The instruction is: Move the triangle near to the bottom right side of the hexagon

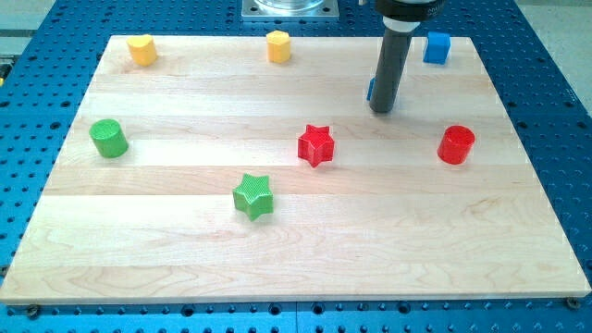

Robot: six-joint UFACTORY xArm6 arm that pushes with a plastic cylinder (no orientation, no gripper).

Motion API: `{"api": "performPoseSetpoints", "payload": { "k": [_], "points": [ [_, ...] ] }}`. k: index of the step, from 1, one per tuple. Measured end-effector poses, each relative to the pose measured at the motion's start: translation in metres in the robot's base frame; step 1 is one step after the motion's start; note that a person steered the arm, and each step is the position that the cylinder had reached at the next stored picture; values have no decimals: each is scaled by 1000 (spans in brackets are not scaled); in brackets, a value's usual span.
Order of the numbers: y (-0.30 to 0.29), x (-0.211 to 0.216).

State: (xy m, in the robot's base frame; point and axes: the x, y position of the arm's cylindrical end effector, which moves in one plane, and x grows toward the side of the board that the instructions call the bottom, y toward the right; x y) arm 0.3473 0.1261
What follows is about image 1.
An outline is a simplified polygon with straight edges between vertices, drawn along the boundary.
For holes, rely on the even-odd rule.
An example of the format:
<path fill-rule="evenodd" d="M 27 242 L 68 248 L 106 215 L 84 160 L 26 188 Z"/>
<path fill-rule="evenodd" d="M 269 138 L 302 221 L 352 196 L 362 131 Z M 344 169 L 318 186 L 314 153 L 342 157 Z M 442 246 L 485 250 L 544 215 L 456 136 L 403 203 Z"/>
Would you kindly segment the black robot arm flange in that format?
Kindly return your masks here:
<path fill-rule="evenodd" d="M 446 0 L 376 0 L 375 10 L 389 19 L 423 22 L 439 15 L 446 3 Z"/>

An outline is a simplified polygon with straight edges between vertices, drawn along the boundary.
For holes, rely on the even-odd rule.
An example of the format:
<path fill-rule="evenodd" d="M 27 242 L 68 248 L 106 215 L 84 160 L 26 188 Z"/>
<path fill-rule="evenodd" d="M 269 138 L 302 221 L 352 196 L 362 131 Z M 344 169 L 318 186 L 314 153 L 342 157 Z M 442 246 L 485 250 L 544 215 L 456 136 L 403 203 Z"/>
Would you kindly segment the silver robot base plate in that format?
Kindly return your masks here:
<path fill-rule="evenodd" d="M 334 20 L 339 18 L 337 0 L 242 0 L 241 17 L 246 21 Z"/>

